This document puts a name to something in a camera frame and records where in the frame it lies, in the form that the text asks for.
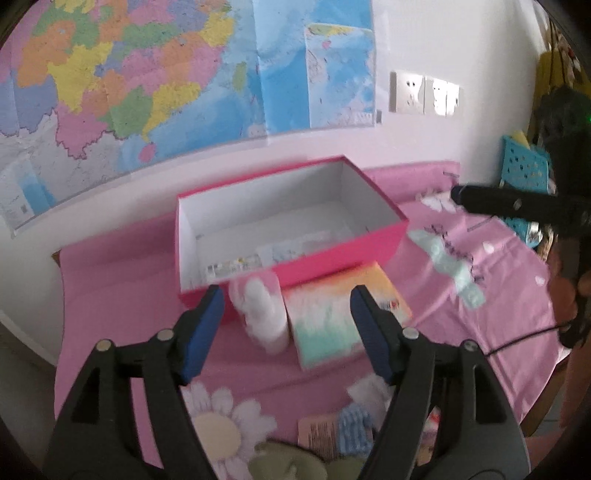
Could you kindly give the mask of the right hand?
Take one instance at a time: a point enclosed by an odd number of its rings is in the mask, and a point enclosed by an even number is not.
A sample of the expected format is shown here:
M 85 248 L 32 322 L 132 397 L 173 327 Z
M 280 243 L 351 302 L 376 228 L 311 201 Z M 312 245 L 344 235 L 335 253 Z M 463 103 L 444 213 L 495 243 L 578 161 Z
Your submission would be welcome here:
M 559 342 L 567 349 L 582 346 L 590 333 L 590 254 L 581 240 L 558 239 L 548 266 Z

